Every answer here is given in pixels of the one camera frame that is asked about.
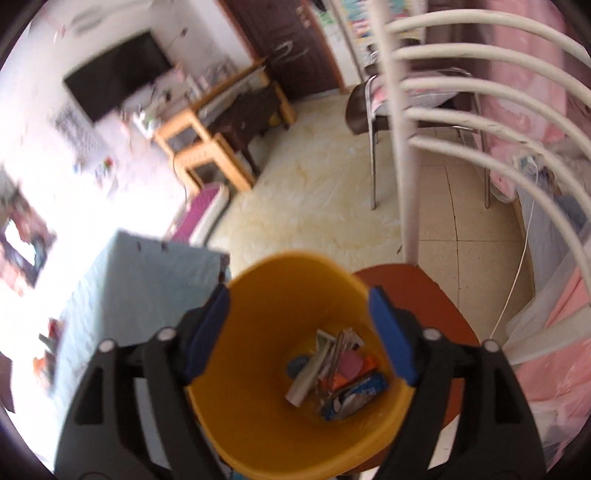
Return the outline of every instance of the marble patterned floor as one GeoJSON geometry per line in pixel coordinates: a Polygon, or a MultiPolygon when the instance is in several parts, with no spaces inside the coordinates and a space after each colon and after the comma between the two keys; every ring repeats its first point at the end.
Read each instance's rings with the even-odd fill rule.
{"type": "MultiPolygon", "coordinates": [[[[229,251],[233,274],[281,251],[322,253],[349,271],[401,262],[400,222],[391,143],[377,147],[378,208],[369,208],[367,135],[344,122],[347,96],[295,105],[289,131],[272,129],[251,144],[263,172],[253,189],[235,195],[209,242],[229,251]]],[[[455,140],[451,129],[429,132],[455,140]]],[[[476,170],[443,155],[421,158],[419,263],[458,306],[480,339],[496,323],[515,277],[523,240],[513,207],[483,204],[476,170]]],[[[522,269],[504,315],[531,299],[522,269]]],[[[503,329],[496,334],[505,340],[503,329]]]]}

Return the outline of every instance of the door frame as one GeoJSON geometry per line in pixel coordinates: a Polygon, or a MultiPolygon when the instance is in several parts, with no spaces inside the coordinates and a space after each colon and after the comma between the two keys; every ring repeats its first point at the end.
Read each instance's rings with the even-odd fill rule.
{"type": "MultiPolygon", "coordinates": [[[[240,25],[240,22],[238,21],[238,19],[234,16],[234,13],[232,12],[232,9],[228,6],[228,3],[226,2],[226,0],[216,0],[216,1],[217,1],[217,4],[222,8],[222,11],[226,15],[226,17],[228,18],[230,23],[232,24],[232,27],[236,31],[238,37],[240,37],[240,40],[242,41],[242,43],[244,44],[244,46],[248,50],[248,53],[250,54],[251,59],[253,59],[253,60],[257,59],[259,56],[256,53],[256,50],[255,50],[254,46],[252,45],[252,42],[250,41],[250,39],[248,38],[248,36],[244,32],[244,29],[240,25]]],[[[339,91],[341,93],[348,93],[347,87],[345,85],[345,81],[343,80],[343,75],[340,72],[339,65],[336,63],[336,59],[335,59],[335,56],[332,52],[332,49],[330,48],[330,45],[328,44],[328,41],[326,40],[326,36],[324,34],[324,31],[322,30],[320,23],[318,22],[318,19],[316,18],[316,15],[312,11],[312,8],[310,6],[310,0],[300,0],[300,2],[301,2],[302,7],[304,7],[304,10],[306,12],[308,19],[312,23],[312,27],[316,30],[316,32],[319,34],[319,36],[322,40],[322,50],[324,51],[324,54],[326,55],[326,57],[329,60],[330,70],[332,71],[332,74],[335,77],[335,81],[337,83],[337,87],[338,87],[339,91]]]]}

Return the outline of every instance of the tile grout line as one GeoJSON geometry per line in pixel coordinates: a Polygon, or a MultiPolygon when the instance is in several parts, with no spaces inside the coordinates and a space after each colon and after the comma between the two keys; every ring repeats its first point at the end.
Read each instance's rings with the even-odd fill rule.
{"type": "Polygon", "coordinates": [[[452,213],[453,213],[453,227],[456,232],[456,264],[457,264],[457,308],[460,309],[460,244],[457,238],[457,222],[456,222],[456,210],[453,207],[453,196],[452,196],[452,185],[449,183],[449,173],[447,172],[447,165],[443,167],[445,169],[445,176],[447,179],[447,189],[449,191],[449,199],[452,202],[452,213]]]}

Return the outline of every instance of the trash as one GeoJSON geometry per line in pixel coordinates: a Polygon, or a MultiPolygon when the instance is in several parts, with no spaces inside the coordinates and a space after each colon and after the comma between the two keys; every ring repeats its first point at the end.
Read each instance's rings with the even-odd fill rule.
{"type": "Polygon", "coordinates": [[[378,371],[378,361],[363,352],[364,346],[351,328],[336,337],[317,330],[313,356],[299,355],[287,365],[287,375],[295,380],[285,398],[300,407],[314,391],[319,414],[326,420],[344,419],[357,412],[388,388],[388,381],[378,371]]]}
{"type": "Polygon", "coordinates": [[[387,388],[388,381],[383,373],[370,373],[331,396],[324,407],[324,418],[326,420],[345,419],[387,388]]]}

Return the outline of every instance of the yellow trash bin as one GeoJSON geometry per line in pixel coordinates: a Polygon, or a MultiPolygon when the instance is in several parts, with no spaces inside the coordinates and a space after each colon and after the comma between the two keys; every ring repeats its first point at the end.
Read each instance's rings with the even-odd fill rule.
{"type": "Polygon", "coordinates": [[[334,263],[291,252],[229,284],[230,313],[206,372],[189,386],[217,452],[252,480],[326,480],[386,448],[414,389],[395,377],[368,312],[368,289],[334,263]],[[294,407],[285,394],[290,360],[313,350],[316,330],[352,327],[380,363],[389,388],[344,420],[325,421],[313,395],[294,407]]]}

